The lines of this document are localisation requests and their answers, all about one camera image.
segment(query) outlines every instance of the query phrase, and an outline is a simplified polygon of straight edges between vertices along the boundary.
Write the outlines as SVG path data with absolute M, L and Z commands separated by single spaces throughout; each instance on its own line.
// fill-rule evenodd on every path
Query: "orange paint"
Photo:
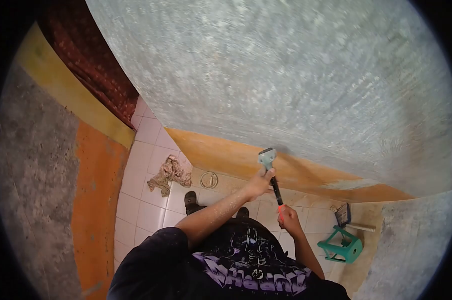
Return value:
M 126 147 L 79 120 L 71 230 L 86 299 L 106 299 L 113 279 L 116 206 L 128 155 Z
M 166 131 L 186 155 L 191 164 L 199 169 L 247 180 L 261 167 L 257 163 L 262 148 L 191 131 L 166 128 Z M 286 189 L 316 194 L 322 197 L 348 202 L 396 201 L 415 198 L 386 184 L 353 190 L 324 189 L 321 186 L 337 181 L 356 181 L 361 177 L 329 168 L 278 152 L 274 160 L 280 186 Z

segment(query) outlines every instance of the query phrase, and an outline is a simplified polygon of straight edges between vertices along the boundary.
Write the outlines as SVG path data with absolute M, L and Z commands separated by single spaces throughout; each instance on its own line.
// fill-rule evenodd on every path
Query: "maroon curtain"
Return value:
M 133 128 L 138 92 L 124 74 L 85 0 L 54 1 L 38 24 L 57 55 L 116 117 Z

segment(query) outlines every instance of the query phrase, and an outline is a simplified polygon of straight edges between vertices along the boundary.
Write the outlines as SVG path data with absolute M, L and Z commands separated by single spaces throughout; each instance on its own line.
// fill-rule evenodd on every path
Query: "plastic stool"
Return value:
M 331 236 L 323 241 L 318 242 L 318 247 L 321 247 L 324 252 L 326 253 L 325 259 L 329 261 L 339 261 L 344 262 L 346 264 L 353 263 L 356 258 L 361 254 L 361 251 L 363 250 L 363 244 L 361 243 L 361 240 L 352 235 L 351 233 L 339 228 L 338 226 L 334 225 L 333 228 L 335 229 L 334 233 L 331 234 Z M 342 246 L 332 245 L 328 244 L 328 242 L 336 235 L 336 233 L 341 233 L 343 236 L 343 240 L 341 241 Z M 352 241 L 346 241 L 344 239 L 344 236 L 349 237 Z M 343 256 L 345 259 L 336 258 L 337 255 Z

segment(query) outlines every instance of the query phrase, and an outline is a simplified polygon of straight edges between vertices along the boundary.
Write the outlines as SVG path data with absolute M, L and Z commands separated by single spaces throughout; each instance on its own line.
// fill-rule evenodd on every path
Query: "drain cover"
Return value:
M 201 175 L 199 183 L 205 189 L 214 189 L 218 184 L 218 176 L 213 172 L 205 172 Z

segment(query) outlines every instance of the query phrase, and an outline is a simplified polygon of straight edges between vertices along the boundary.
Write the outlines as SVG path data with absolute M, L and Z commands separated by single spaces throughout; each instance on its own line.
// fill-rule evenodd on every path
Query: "black sandal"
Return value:
M 197 204 L 198 198 L 196 197 L 195 191 L 188 191 L 186 195 L 184 195 L 184 206 L 187 207 L 188 204 Z
M 247 207 L 241 207 L 237 211 L 236 218 L 249 218 L 249 209 Z

